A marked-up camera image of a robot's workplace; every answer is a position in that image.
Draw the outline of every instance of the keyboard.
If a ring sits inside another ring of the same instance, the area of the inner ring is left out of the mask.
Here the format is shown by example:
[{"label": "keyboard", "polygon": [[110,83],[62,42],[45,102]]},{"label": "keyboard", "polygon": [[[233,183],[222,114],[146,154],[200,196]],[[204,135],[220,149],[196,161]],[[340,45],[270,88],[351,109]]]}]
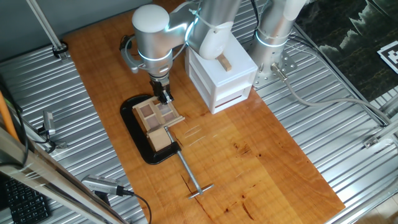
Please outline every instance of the keyboard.
[{"label": "keyboard", "polygon": [[14,179],[6,181],[4,186],[15,224],[36,224],[50,217],[49,205],[44,195]]}]

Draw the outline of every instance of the wooden table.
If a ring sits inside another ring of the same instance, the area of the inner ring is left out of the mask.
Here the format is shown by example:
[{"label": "wooden table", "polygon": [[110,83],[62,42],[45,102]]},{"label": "wooden table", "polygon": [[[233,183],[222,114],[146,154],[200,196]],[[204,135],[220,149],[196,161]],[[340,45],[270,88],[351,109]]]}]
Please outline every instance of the wooden table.
[{"label": "wooden table", "polygon": [[[168,1],[169,12],[181,1]],[[323,223],[344,208],[314,165],[257,93],[212,115],[184,70],[183,55],[170,72],[177,111],[171,127],[201,186],[180,159],[146,164],[119,114],[132,96],[153,95],[145,71],[131,73],[119,41],[132,34],[132,12],[78,30],[65,38],[70,54],[134,191],[152,208],[153,223]],[[148,209],[140,202],[148,217]]]}]

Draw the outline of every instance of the gray cable sheath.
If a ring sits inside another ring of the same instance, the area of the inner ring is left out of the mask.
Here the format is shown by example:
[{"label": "gray cable sheath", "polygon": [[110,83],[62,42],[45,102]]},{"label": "gray cable sheath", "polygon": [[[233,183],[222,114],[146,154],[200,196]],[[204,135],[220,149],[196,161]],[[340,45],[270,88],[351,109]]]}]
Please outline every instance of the gray cable sheath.
[{"label": "gray cable sheath", "polygon": [[386,122],[387,124],[391,124],[391,120],[383,113],[381,112],[379,109],[377,109],[376,107],[374,107],[373,105],[371,105],[368,102],[365,102],[363,100],[359,100],[359,99],[354,99],[354,98],[338,98],[338,99],[334,99],[334,100],[328,100],[328,101],[321,101],[321,102],[317,102],[317,103],[311,103],[308,101],[305,101],[303,99],[301,99],[301,97],[299,97],[296,92],[293,90],[292,86],[290,85],[288,80],[285,80],[284,82],[287,86],[287,88],[290,90],[290,92],[292,93],[292,95],[294,97],[296,97],[296,99],[307,106],[326,106],[326,105],[330,105],[332,103],[339,103],[339,102],[351,102],[351,103],[360,103],[364,106],[367,106],[370,110],[373,111],[373,113],[375,113],[376,115],[378,115],[380,118],[382,118],[384,120],[384,122]]}]

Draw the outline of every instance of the black mat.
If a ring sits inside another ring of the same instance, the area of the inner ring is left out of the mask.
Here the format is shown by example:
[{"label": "black mat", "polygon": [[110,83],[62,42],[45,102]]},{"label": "black mat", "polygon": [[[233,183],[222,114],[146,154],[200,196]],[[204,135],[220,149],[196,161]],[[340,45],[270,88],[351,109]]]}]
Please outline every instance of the black mat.
[{"label": "black mat", "polygon": [[398,85],[377,53],[398,40],[398,0],[317,0],[297,24],[367,100]]}]

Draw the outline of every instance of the metal rod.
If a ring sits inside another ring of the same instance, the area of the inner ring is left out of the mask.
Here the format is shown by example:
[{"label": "metal rod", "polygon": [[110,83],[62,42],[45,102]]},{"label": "metal rod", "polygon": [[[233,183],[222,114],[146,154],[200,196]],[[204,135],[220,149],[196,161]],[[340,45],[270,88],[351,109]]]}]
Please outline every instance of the metal rod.
[{"label": "metal rod", "polygon": [[[212,187],[214,187],[214,184],[211,184],[210,186],[208,186],[207,188],[203,189],[202,191],[205,192],[205,191],[207,191],[208,189],[210,189],[210,188],[212,188]],[[188,199],[193,199],[194,197],[196,197],[196,196],[198,196],[198,195],[199,195],[199,192],[193,194],[193,195],[190,196]]]},{"label": "metal rod", "polygon": [[[26,0],[30,8],[32,9],[33,13],[35,14],[37,20],[39,21],[40,25],[42,25],[44,32],[47,34],[49,37],[52,45],[55,47],[56,50],[62,50],[64,46],[58,39],[57,35],[55,34],[54,30],[52,29],[49,21],[45,17],[42,9],[40,6],[37,4],[36,0]],[[60,53],[59,56],[61,57],[62,60],[67,58],[66,53]]]},{"label": "metal rod", "polygon": [[[173,142],[174,142],[174,138],[173,138],[173,136],[172,136],[172,135],[170,134],[170,132],[169,132],[169,127],[166,126],[166,127],[164,127],[164,129],[166,130],[167,134],[169,135],[169,138],[170,138],[171,142],[173,143]],[[182,164],[184,165],[185,169],[187,170],[189,176],[191,177],[193,184],[194,184],[195,187],[197,188],[198,194],[202,195],[204,190],[202,190],[202,189],[200,188],[200,185],[198,184],[198,181],[196,180],[196,178],[195,178],[195,176],[193,175],[191,169],[189,168],[187,162],[185,161],[184,157],[182,156],[181,151],[177,151],[177,155],[178,155],[179,158],[181,159]]]},{"label": "metal rod", "polygon": [[198,181],[196,180],[195,176],[193,176],[193,173],[192,173],[191,169],[189,168],[187,162],[185,161],[184,157],[182,156],[181,151],[177,151],[177,155],[180,157],[180,159],[182,161],[182,164],[184,165],[185,169],[187,170],[189,176],[191,177],[193,184],[195,185],[195,187],[198,190],[198,193],[200,195],[203,195],[203,191],[201,190],[201,188],[200,188],[200,186],[198,184]]}]

